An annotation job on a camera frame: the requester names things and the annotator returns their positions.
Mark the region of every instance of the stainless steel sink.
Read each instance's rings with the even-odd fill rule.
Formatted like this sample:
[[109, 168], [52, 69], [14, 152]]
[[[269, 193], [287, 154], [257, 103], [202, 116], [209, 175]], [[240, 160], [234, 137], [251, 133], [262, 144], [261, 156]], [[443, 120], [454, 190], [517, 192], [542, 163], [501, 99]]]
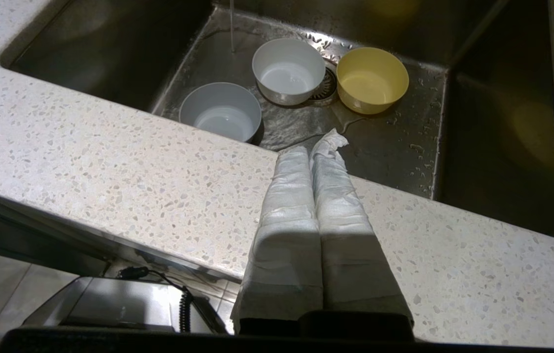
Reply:
[[[260, 147], [312, 147], [335, 127], [353, 175], [554, 236], [547, 0], [237, 0], [233, 53], [228, 1], [71, 0], [2, 64], [173, 120], [196, 87], [238, 83], [263, 107]], [[250, 68], [284, 37], [326, 58], [326, 82], [297, 107], [267, 102]], [[335, 64], [363, 45], [392, 51], [410, 75], [377, 116], [335, 94]]]

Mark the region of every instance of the terrazzo countertop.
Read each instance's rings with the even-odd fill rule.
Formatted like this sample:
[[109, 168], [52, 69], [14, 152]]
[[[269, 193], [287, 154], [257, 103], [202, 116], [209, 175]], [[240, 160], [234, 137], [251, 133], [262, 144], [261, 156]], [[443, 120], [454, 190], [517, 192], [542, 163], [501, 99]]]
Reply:
[[[47, 4], [0, 0], [0, 53]], [[242, 277], [276, 156], [0, 66], [0, 196], [116, 239]], [[554, 347], [552, 237], [353, 183], [416, 336]]]

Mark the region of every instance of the bowl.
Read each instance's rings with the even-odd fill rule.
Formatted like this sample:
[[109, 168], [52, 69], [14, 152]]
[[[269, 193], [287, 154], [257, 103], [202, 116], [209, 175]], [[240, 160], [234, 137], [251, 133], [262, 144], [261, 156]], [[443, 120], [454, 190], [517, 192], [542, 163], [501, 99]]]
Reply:
[[377, 48], [353, 49], [338, 62], [338, 96], [349, 109], [377, 114], [398, 101], [410, 81], [401, 61]]
[[324, 59], [300, 40], [271, 40], [255, 52], [253, 73], [266, 99], [279, 105], [297, 105], [308, 100], [322, 82]]
[[228, 82], [209, 83], [185, 97], [180, 123], [237, 141], [249, 142], [262, 121], [257, 98], [244, 87]]

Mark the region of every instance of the tiled floor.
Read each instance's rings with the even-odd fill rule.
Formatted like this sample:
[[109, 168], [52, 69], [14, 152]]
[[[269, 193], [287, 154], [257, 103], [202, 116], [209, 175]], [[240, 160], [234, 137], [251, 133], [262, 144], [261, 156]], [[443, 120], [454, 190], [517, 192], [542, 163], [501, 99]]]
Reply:
[[[132, 264], [118, 261], [107, 271], [107, 277], [115, 277], [118, 270]], [[207, 296], [227, 331], [233, 333], [229, 319], [236, 301], [238, 284], [224, 279], [209, 279], [194, 271], [168, 270], [167, 275], [176, 277], [196, 295]], [[18, 326], [37, 307], [58, 292], [78, 275], [44, 268], [0, 256], [0, 340], [3, 335]]]

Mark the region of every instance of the sink drain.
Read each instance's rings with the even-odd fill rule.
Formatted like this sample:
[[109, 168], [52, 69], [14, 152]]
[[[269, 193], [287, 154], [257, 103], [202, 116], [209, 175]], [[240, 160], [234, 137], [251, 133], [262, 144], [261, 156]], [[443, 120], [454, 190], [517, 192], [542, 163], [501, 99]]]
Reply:
[[337, 79], [336, 74], [328, 67], [324, 69], [324, 78], [318, 86], [317, 90], [310, 97], [311, 101], [324, 101], [325, 99], [332, 98], [336, 92]]

